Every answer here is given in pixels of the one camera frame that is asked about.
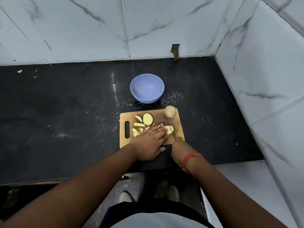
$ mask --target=black countertop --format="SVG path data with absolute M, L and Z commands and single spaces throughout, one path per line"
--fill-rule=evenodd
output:
M 131 94 L 142 73 L 165 83 L 156 103 Z M 119 149 L 120 113 L 167 105 L 211 164 L 264 159 L 213 57 L 4 66 L 0 86 L 0 185 L 69 177 Z M 130 171 L 163 168 L 170 146 Z

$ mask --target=potato piece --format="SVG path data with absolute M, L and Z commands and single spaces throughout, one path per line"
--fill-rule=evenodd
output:
M 140 122 L 142 122 L 142 119 L 140 116 L 135 115 L 135 118 L 137 118 Z
M 132 129 L 133 133 L 138 133 L 137 129 L 133 128 Z
M 153 117 L 150 114 L 144 114 L 142 119 L 147 126 L 151 125 L 153 122 Z
M 165 108 L 165 115 L 167 118 L 174 118 L 176 115 L 176 108 L 174 106 L 168 105 Z
M 174 131 L 173 126 L 165 126 L 165 128 L 168 129 L 168 131 L 167 131 L 168 134 L 172 134 L 172 132 Z
M 141 126 L 141 127 L 145 127 L 146 125 L 143 123 L 138 123 L 138 122 L 134 122 L 134 126 Z

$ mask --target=shoe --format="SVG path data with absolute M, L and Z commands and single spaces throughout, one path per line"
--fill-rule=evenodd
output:
M 132 195 L 129 192 L 124 191 L 119 196 L 119 203 L 122 202 L 133 203 L 135 202 L 135 200 L 133 199 Z
M 178 189 L 176 186 L 171 185 L 167 191 L 166 191 L 166 198 L 168 200 L 174 201 L 174 202 L 178 202 L 179 201 L 179 193 L 178 193 Z

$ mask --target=blue bowl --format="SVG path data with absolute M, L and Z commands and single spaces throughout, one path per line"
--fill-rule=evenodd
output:
M 160 99 L 165 90 L 165 85 L 158 76 L 144 73 L 132 80 L 130 90 L 136 100 L 150 104 Z

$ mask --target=red bracelet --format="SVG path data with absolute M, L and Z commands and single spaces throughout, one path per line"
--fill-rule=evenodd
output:
M 186 157 L 184 157 L 183 167 L 186 170 L 187 174 L 189 174 L 190 172 L 186 169 L 186 164 L 187 164 L 187 161 L 193 156 L 202 156 L 202 155 L 200 153 L 190 153 L 190 154 L 186 155 Z

